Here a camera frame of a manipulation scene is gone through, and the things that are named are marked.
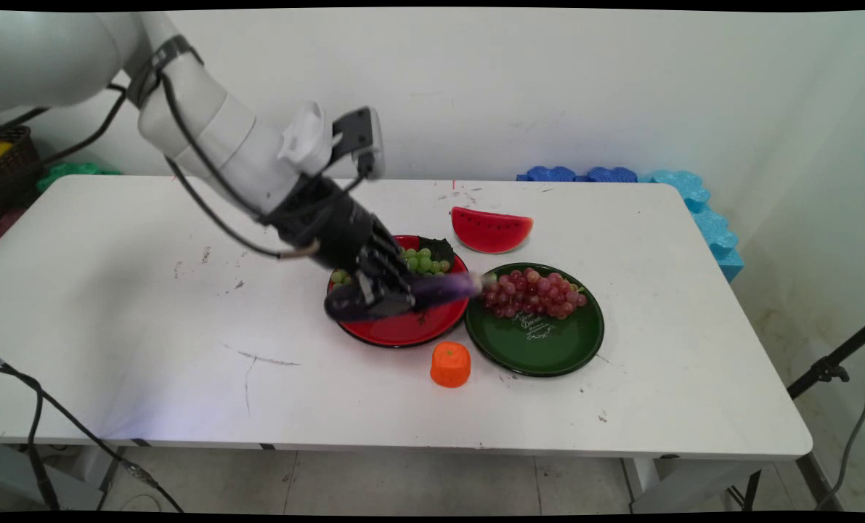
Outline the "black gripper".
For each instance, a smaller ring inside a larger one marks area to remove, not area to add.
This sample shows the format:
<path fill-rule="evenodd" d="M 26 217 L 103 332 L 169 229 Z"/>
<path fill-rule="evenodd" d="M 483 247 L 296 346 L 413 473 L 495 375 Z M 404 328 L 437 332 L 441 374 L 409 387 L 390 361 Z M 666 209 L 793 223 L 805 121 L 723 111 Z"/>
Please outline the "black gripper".
<path fill-rule="evenodd" d="M 332 179 L 299 179 L 264 223 L 298 248 L 319 248 L 312 258 L 329 269 L 355 272 L 357 317 L 402 315 L 415 307 L 412 279 L 399 245 L 371 211 Z"/>

